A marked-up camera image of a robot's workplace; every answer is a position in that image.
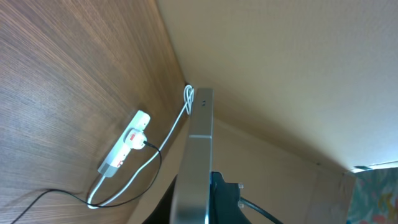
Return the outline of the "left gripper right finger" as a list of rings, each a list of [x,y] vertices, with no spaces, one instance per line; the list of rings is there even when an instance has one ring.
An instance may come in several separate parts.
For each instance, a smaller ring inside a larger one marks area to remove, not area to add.
[[[220,172],[211,173],[210,224],[251,224],[241,211],[238,183],[228,183]]]

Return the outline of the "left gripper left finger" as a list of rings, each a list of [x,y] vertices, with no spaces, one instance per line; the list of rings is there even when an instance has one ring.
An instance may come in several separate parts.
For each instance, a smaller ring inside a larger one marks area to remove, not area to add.
[[[169,185],[163,197],[155,207],[154,211],[144,220],[142,224],[169,224],[170,213],[172,207],[172,199],[174,195],[174,188],[177,176]]]

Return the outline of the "blue Galaxy smartphone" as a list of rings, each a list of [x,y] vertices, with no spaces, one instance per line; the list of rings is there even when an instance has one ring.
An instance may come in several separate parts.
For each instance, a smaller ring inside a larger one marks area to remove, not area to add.
[[[170,223],[208,223],[213,145],[214,91],[196,91],[182,161],[175,182]]]

